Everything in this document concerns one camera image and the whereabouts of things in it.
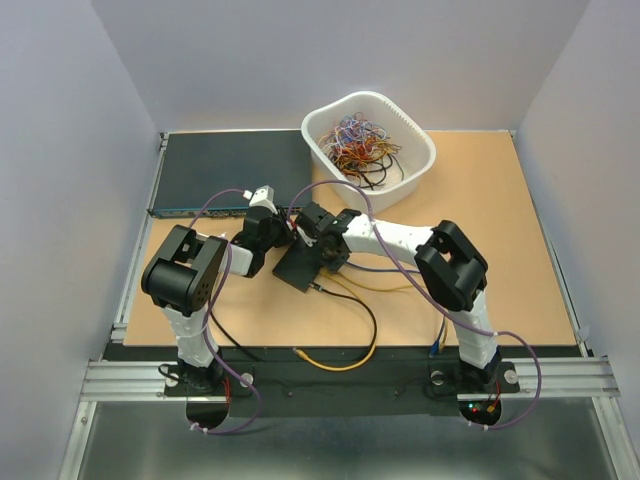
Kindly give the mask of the small black network switch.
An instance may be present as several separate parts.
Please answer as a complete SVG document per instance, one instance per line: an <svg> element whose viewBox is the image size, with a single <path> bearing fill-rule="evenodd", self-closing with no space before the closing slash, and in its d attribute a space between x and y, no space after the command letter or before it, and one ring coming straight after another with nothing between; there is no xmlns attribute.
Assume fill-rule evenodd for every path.
<svg viewBox="0 0 640 480"><path fill-rule="evenodd" d="M287 285L306 293L322 267L320 248L308 246L302 238L298 238L277 262L272 273Z"/></svg>

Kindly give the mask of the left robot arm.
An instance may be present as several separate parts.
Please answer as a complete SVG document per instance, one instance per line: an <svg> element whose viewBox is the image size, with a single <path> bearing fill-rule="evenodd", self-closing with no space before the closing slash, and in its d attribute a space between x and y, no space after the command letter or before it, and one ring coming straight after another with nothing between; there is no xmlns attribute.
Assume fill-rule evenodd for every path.
<svg viewBox="0 0 640 480"><path fill-rule="evenodd" d="M270 249L292 241L281 207L249 208L241 231L231 240L202 236L181 225L171 229L144 270L141 288L163 310L176 338L175 381L202 394L221 386L223 369L214 357L219 347L208 327L208 306L218 275L252 278Z"/></svg>

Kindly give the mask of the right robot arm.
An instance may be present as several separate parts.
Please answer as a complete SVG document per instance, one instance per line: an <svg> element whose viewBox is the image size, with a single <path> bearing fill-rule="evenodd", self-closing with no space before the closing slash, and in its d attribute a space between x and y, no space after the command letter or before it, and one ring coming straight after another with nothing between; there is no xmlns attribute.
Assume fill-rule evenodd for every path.
<svg viewBox="0 0 640 480"><path fill-rule="evenodd" d="M357 210L333 215L311 203L294 225L326 266L366 253L388 257L404 275L406 265L417 269L429 300L454 325L463 384L482 390L495 380L501 356L486 303L488 263L457 224L401 225Z"/></svg>

